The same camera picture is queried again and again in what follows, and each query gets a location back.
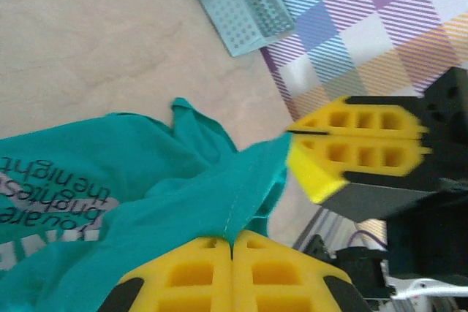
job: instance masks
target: beige floor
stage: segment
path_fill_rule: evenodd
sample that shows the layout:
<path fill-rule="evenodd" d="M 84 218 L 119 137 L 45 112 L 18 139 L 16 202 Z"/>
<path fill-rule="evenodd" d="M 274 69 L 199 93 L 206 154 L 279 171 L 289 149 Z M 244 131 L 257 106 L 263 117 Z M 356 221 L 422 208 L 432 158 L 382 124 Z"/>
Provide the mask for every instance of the beige floor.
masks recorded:
<path fill-rule="evenodd" d="M 0 0 L 0 75 L 0 137 L 122 110 L 169 123 L 176 96 L 239 148 L 291 122 L 261 55 L 229 57 L 197 0 Z M 314 209 L 292 182 L 273 237 Z"/>

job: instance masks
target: teal t-shirt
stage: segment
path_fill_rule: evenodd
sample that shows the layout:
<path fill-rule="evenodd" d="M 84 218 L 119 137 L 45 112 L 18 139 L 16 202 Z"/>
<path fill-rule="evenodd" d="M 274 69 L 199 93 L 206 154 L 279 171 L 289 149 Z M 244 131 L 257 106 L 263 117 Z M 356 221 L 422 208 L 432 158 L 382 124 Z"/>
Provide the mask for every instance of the teal t-shirt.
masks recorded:
<path fill-rule="evenodd" d="M 114 113 L 0 140 L 0 311 L 97 311 L 125 273 L 196 237 L 266 235 L 289 144 L 239 152 L 180 98 L 172 128 Z"/>

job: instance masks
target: teal fabric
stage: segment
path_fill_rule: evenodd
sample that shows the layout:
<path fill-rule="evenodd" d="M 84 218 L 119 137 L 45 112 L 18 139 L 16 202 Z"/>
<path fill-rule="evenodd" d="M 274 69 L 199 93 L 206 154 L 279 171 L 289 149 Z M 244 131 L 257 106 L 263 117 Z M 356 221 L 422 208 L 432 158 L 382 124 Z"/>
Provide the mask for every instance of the teal fabric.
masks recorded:
<path fill-rule="evenodd" d="M 96 311 L 126 272 L 196 237 L 266 235 L 289 144 L 238 152 L 184 99 L 172 128 L 115 113 L 0 140 L 0 311 Z"/>

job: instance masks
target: light blue perforated box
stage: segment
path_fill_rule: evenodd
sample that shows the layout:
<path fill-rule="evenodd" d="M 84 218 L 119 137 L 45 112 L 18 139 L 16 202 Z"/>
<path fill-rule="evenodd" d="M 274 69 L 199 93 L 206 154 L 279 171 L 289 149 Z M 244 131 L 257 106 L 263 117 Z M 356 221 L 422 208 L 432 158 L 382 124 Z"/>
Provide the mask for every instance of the light blue perforated box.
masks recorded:
<path fill-rule="evenodd" d="M 232 56 L 275 42 L 294 29 L 282 0 L 200 0 Z"/>

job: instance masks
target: plaid tablecloth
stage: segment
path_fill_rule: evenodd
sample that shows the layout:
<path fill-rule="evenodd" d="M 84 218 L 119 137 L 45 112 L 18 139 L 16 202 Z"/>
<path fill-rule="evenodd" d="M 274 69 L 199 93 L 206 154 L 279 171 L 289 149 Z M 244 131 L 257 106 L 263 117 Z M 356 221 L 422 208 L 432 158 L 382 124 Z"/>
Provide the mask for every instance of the plaid tablecloth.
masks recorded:
<path fill-rule="evenodd" d="M 468 68 L 468 0 L 284 0 L 297 30 L 262 49 L 291 116 L 343 95 L 414 95 Z"/>

